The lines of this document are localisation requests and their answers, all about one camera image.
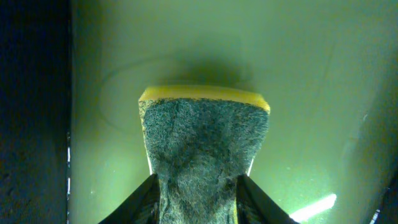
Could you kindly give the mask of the yellow green scrub sponge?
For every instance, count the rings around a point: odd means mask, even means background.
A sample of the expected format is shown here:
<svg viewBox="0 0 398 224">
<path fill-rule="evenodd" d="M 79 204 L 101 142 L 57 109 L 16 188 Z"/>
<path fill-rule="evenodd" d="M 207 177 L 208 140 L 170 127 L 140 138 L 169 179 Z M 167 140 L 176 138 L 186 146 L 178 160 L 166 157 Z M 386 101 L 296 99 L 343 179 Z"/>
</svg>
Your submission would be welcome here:
<svg viewBox="0 0 398 224">
<path fill-rule="evenodd" d="M 236 223 L 236 184 L 251 170 L 270 106 L 257 93 L 216 86 L 152 86 L 139 98 L 161 223 Z"/>
</svg>

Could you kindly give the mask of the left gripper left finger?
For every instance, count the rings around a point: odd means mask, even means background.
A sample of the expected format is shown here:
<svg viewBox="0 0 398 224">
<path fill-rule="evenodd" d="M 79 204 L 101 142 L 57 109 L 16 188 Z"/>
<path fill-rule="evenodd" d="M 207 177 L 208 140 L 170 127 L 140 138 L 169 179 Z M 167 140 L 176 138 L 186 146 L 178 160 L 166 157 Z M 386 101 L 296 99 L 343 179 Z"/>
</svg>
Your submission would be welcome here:
<svg viewBox="0 0 398 224">
<path fill-rule="evenodd" d="M 159 178 L 152 174 L 99 224 L 159 224 L 159 206 Z"/>
</svg>

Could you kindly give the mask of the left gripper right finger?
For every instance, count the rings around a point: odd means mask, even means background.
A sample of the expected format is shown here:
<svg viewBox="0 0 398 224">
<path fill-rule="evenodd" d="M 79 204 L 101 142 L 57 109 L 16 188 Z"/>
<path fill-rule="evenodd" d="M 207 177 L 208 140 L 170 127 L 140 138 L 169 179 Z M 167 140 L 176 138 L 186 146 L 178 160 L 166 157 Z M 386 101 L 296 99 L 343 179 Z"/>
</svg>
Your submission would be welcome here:
<svg viewBox="0 0 398 224">
<path fill-rule="evenodd" d="M 299 224 L 246 174 L 237 178 L 238 224 Z"/>
</svg>

